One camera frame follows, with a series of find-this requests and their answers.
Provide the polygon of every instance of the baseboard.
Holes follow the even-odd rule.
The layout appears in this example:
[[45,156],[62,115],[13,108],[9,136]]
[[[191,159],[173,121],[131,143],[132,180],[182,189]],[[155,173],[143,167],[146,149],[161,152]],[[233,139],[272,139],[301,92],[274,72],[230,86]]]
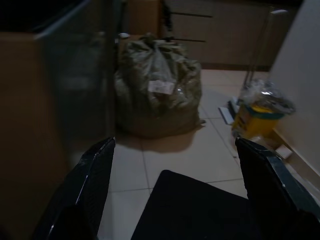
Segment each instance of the baseboard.
[[299,176],[296,179],[318,200],[320,203],[320,173],[314,169],[306,159],[288,141],[274,129],[269,138],[278,143],[285,145],[292,151],[292,155],[287,159],[290,166],[296,171]]
[[[201,63],[202,69],[231,70],[231,71],[247,71],[249,65],[225,64],[225,63]],[[259,72],[269,72],[271,66],[257,66]]]

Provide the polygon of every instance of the clear plastic bag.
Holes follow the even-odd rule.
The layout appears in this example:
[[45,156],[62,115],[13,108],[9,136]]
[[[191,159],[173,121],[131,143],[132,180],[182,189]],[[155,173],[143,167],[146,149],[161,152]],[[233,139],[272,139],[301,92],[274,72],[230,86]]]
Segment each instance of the clear plastic bag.
[[278,114],[292,114],[296,111],[294,104],[265,79],[254,79],[241,91],[239,99],[248,106],[269,109]]

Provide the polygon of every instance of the beige floor tile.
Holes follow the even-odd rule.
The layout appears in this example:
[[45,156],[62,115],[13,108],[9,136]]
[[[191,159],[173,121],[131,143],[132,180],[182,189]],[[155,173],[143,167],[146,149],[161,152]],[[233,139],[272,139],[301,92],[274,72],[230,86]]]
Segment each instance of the beige floor tile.
[[140,139],[124,134],[116,137],[110,190],[115,192],[147,188]]
[[199,118],[201,118],[201,119],[207,119],[208,118],[208,116],[207,116],[207,114],[204,111],[202,106],[199,105],[198,111],[199,111]]
[[150,188],[162,170],[206,183],[242,178],[239,166],[209,121],[190,133],[142,140],[142,145]]
[[149,195],[148,189],[110,193],[104,205],[98,238],[130,240]]
[[233,82],[222,70],[201,70],[201,83],[203,85],[233,85]]
[[227,125],[222,118],[210,119],[215,129],[218,131],[223,139],[224,144],[229,149],[233,157],[238,156],[237,147],[235,145],[235,138],[231,135],[231,125]]
[[201,106],[209,118],[222,118],[219,107],[225,107],[232,96],[238,97],[240,86],[203,85]]
[[228,193],[238,195],[243,198],[247,197],[247,190],[245,188],[245,183],[243,179],[231,180],[231,181],[219,181],[209,183],[211,186],[214,186],[218,189],[224,190]]
[[266,71],[256,71],[253,75],[254,79],[268,79],[269,72]]
[[246,71],[226,71],[226,70],[224,70],[223,73],[229,78],[229,80],[235,86],[242,86],[247,74]]

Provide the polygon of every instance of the yellow bucket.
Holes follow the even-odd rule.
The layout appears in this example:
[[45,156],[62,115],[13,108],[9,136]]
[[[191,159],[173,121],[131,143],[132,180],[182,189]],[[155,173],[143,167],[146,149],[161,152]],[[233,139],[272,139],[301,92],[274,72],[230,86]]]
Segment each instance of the yellow bucket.
[[232,135],[247,139],[257,135],[267,137],[283,116],[266,108],[242,104],[232,125]]

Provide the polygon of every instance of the cardboard box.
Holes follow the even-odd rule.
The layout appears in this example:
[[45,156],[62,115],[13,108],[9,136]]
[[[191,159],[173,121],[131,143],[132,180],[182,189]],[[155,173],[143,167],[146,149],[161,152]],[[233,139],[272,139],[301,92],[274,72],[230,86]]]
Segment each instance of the cardboard box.
[[161,6],[160,0],[128,0],[128,33],[131,35],[152,33],[160,38]]

